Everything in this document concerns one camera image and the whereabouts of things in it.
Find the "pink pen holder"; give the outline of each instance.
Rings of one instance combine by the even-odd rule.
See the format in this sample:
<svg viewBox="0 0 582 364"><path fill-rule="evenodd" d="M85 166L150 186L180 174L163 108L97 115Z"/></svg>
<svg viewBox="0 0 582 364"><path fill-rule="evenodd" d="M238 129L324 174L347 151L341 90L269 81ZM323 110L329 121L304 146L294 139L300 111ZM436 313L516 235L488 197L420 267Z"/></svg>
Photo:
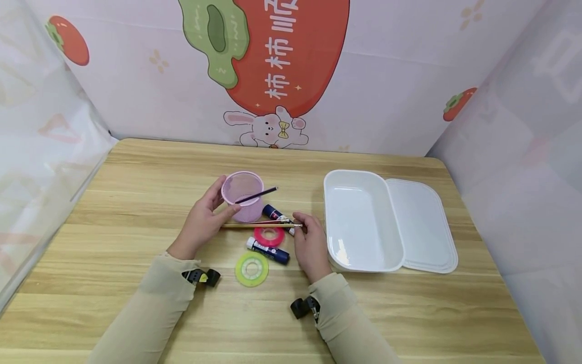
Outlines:
<svg viewBox="0 0 582 364"><path fill-rule="evenodd" d="M240 171L226 177L221 193L224 201L230 206L238 200L262 192L264 184L261 178L252 172ZM240 204L241 209L232 218L238 222L257 221L262 214L262 198L257 197Z"/></svg>

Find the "wrist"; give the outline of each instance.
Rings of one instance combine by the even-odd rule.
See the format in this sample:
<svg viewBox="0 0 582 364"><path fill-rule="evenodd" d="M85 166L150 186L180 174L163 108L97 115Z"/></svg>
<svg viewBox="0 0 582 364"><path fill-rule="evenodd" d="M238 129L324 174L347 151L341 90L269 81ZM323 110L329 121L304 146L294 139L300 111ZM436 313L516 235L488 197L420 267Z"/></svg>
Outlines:
<svg viewBox="0 0 582 364"><path fill-rule="evenodd" d="M193 260L196 258L198 245L185 242L178 237L166 251L178 260Z"/></svg>
<svg viewBox="0 0 582 364"><path fill-rule="evenodd" d="M309 272L306 272L309 284L313 284L319 281L320 279L328 276L331 273L333 273L333 271L331 270L331 267L328 264L314 268Z"/></svg>

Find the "wood grain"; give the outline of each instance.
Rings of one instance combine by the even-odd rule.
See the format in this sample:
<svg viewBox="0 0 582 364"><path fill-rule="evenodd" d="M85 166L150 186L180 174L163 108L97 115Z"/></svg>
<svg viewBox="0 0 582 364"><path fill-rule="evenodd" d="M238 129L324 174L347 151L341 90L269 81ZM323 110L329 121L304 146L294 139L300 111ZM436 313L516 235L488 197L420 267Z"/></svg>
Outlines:
<svg viewBox="0 0 582 364"><path fill-rule="evenodd" d="M178 234L220 174L258 173L285 214L324 220L333 169L426 183L440 195L459 253L448 275L399 270L345 274L360 305L404 363L541 363L538 350L444 165L431 158L272 150L126 139L111 152L0 319L0 362L82 363L134 292L151 259ZM270 264L256 288L234 278L249 231L222 231L199 254L222 274L199 286L166 363L331 363L313 320L289 304L308 282L288 237L288 266Z"/></svg>

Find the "yellow bow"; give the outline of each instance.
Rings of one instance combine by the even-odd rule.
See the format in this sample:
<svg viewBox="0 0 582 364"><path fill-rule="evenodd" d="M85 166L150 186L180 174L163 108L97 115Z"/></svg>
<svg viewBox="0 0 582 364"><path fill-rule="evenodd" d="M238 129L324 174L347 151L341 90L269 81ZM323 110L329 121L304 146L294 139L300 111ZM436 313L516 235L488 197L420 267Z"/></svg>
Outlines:
<svg viewBox="0 0 582 364"><path fill-rule="evenodd" d="M287 129L289 127L289 123L286 123L284 121L279 121L279 127L281 128L281 133L279 133L279 137L283 138L283 139L288 139L289 135L287 133L285 133L285 129Z"/></svg>

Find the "black clip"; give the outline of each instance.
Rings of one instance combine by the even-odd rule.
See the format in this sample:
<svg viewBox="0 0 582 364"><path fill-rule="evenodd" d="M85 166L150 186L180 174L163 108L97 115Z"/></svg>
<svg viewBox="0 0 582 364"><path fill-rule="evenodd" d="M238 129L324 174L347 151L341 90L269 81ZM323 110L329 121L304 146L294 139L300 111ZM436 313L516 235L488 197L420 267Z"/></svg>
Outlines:
<svg viewBox="0 0 582 364"><path fill-rule="evenodd" d="M208 271L203 271L202 269L194 269L182 272L182 277L184 277L188 282L195 284L195 283L204 283L207 286L214 287L218 283L220 279L220 273L215 271L214 269L209 269Z"/></svg>
<svg viewBox="0 0 582 364"><path fill-rule="evenodd" d="M291 303L291 311L293 311L297 320L301 319L311 311L313 312L315 322L317 322L320 318L320 303L311 296L307 296L306 299L297 298L293 303Z"/></svg>

